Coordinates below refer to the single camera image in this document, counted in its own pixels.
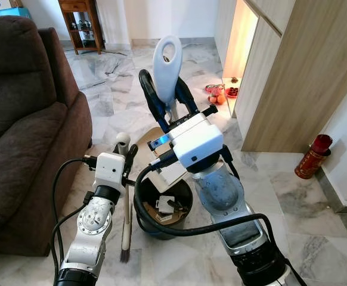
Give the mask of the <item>blue box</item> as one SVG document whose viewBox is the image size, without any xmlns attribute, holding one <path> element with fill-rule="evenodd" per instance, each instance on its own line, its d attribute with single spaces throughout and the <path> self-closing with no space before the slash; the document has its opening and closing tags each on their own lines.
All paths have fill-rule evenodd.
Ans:
<svg viewBox="0 0 347 286">
<path fill-rule="evenodd" d="M 4 16 L 4 15 L 28 17 L 29 19 L 32 19 L 29 9 L 24 7 L 12 7 L 7 9 L 0 9 L 0 16 Z"/>
</svg>

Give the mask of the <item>red offering dish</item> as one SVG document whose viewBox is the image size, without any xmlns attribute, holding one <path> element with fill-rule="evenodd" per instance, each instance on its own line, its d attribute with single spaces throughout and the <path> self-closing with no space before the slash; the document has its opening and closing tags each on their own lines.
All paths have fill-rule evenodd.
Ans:
<svg viewBox="0 0 347 286">
<path fill-rule="evenodd" d="M 238 98 L 239 87 L 241 85 L 241 79 L 231 77 L 224 81 L 224 91 L 227 98 L 236 99 Z"/>
</svg>

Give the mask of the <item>brown fabric sofa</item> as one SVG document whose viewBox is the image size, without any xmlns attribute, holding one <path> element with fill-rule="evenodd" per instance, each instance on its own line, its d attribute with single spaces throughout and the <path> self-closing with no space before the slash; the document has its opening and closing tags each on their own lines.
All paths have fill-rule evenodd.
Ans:
<svg viewBox="0 0 347 286">
<path fill-rule="evenodd" d="M 57 32 L 0 16 L 0 255 L 47 256 L 92 142 L 89 104 Z"/>
</svg>

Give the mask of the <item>brown cardboard piece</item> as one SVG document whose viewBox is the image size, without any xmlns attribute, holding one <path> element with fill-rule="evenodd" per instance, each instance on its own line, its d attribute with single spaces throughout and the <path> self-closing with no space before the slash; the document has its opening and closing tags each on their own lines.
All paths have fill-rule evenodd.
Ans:
<svg viewBox="0 0 347 286">
<path fill-rule="evenodd" d="M 144 210 L 146 210 L 146 212 L 151 215 L 152 218 L 154 218 L 155 222 L 166 226 L 174 225 L 183 221 L 185 215 L 187 215 L 184 208 L 174 207 L 171 205 L 171 203 L 163 206 L 162 212 L 160 211 L 159 207 L 156 207 L 157 203 L 151 205 L 148 202 L 143 202 L 142 204 L 144 206 Z"/>
</svg>

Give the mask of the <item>beige dustpan with loop handle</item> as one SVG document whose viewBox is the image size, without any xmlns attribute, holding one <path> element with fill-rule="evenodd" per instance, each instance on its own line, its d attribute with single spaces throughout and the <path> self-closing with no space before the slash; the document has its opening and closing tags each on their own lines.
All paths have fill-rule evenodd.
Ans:
<svg viewBox="0 0 347 286">
<path fill-rule="evenodd" d="M 182 43 L 179 38 L 173 35 L 161 38 L 155 46 L 152 63 L 152 71 L 149 73 L 158 98 L 166 104 L 165 119 L 171 130 L 187 118 L 187 114 L 179 114 L 177 104 L 180 103 L 174 95 L 182 66 Z M 158 125 L 146 134 L 146 141 L 139 142 L 142 157 L 152 164 L 152 169 L 138 180 L 139 194 L 163 194 L 185 173 L 184 167 L 177 163 L 177 157 L 172 150 L 173 144 L 170 139 L 162 137 L 163 134 Z"/>
</svg>

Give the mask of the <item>dark wooden shelf stand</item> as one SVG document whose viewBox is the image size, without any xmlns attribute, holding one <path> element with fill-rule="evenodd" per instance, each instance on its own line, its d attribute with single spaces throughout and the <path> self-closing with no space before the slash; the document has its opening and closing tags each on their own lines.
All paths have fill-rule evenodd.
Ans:
<svg viewBox="0 0 347 286">
<path fill-rule="evenodd" d="M 105 41 L 95 0 L 57 0 L 75 54 L 102 54 Z"/>
</svg>

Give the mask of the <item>tall light wooden cabinet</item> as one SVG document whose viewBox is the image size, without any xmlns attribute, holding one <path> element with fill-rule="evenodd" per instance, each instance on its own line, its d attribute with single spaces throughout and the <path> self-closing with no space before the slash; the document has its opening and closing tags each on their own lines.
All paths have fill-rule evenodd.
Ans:
<svg viewBox="0 0 347 286">
<path fill-rule="evenodd" d="M 347 0 L 217 0 L 242 151 L 303 153 L 347 95 Z"/>
</svg>

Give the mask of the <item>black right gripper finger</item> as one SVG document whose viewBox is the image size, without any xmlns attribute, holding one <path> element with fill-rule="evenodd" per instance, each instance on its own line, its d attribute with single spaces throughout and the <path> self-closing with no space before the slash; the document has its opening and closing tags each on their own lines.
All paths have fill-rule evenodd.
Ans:
<svg viewBox="0 0 347 286">
<path fill-rule="evenodd" d="M 147 106 L 149 107 L 154 119 L 162 128 L 163 133 L 170 131 L 170 126 L 165 119 L 166 116 L 166 104 L 160 100 L 157 96 L 157 92 L 154 88 L 151 74 L 147 69 L 141 69 L 138 74 L 140 85 L 144 92 L 144 98 L 146 98 Z"/>
<path fill-rule="evenodd" d="M 181 78 L 178 78 L 176 81 L 174 95 L 176 100 L 179 101 L 179 103 L 183 104 L 187 109 L 187 117 L 191 117 L 200 112 L 192 96 L 192 93 L 190 92 L 189 87 Z"/>
</svg>

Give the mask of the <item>beige long-handled broom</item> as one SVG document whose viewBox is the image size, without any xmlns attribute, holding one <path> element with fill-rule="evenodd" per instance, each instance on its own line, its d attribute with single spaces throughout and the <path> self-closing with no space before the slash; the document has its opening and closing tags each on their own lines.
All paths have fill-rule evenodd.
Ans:
<svg viewBox="0 0 347 286">
<path fill-rule="evenodd" d="M 132 239 L 132 207 L 130 203 L 130 194 L 128 194 L 128 183 L 126 182 L 133 160 L 128 160 L 127 153 L 129 149 L 130 137 L 125 132 L 120 132 L 116 136 L 116 152 L 124 156 L 124 167 L 122 172 L 122 186 L 125 187 L 125 201 L 123 213 L 123 229 L 120 262 L 127 263 L 130 256 L 130 246 Z"/>
</svg>

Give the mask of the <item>red plate with oranges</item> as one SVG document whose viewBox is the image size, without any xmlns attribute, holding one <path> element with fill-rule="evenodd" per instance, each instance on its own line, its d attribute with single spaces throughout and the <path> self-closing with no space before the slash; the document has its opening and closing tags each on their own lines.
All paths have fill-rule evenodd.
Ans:
<svg viewBox="0 0 347 286">
<path fill-rule="evenodd" d="M 208 94 L 208 100 L 211 104 L 222 105 L 226 103 L 227 98 L 224 94 L 224 85 L 206 85 L 204 87 L 205 92 Z"/>
</svg>

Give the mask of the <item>red cylindrical can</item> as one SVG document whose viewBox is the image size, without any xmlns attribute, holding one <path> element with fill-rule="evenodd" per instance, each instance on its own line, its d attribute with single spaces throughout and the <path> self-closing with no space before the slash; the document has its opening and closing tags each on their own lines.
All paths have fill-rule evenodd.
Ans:
<svg viewBox="0 0 347 286">
<path fill-rule="evenodd" d="M 332 142 L 333 139 L 329 135 L 316 136 L 309 150 L 296 166 L 295 174 L 300 179 L 310 179 L 320 169 L 323 161 L 331 155 Z"/>
</svg>

